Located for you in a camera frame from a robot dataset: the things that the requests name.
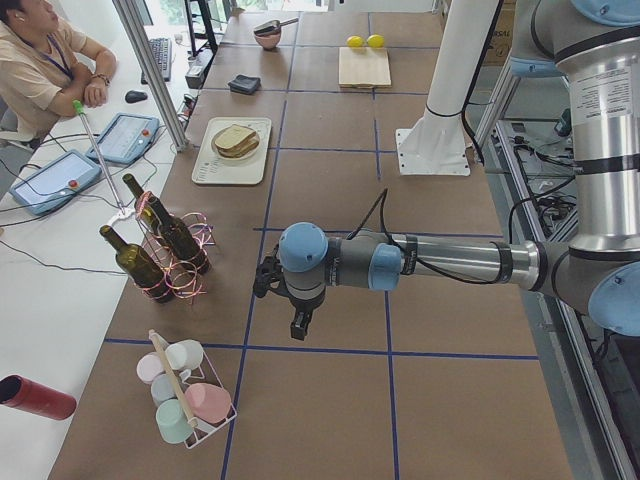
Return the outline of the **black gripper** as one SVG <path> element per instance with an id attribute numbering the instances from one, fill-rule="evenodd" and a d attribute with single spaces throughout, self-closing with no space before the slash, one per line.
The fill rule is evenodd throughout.
<path id="1" fill-rule="evenodd" d="M 325 290 L 320 291 L 311 298 L 302 299 L 289 294 L 289 301 L 296 309 L 294 319 L 290 325 L 290 333 L 293 339 L 302 339 L 308 334 L 313 311 L 319 308 L 325 300 Z"/>

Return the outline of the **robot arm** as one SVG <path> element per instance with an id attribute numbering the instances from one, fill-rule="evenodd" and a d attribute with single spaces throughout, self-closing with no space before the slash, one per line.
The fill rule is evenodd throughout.
<path id="1" fill-rule="evenodd" d="M 524 1 L 511 53 L 519 76 L 566 77 L 578 231 L 566 243 L 451 243 L 386 229 L 328 237 L 289 226 L 275 249 L 276 292 L 303 339 L 330 286 L 390 291 L 403 275 L 515 284 L 563 301 L 600 327 L 639 332 L 639 5 Z"/>

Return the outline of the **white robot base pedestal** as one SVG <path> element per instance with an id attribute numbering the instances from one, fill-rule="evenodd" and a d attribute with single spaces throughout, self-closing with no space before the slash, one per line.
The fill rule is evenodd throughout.
<path id="1" fill-rule="evenodd" d="M 449 8 L 424 114 L 412 128 L 396 131 L 402 175 L 470 174 L 464 109 L 501 6 L 498 0 L 454 1 Z"/>

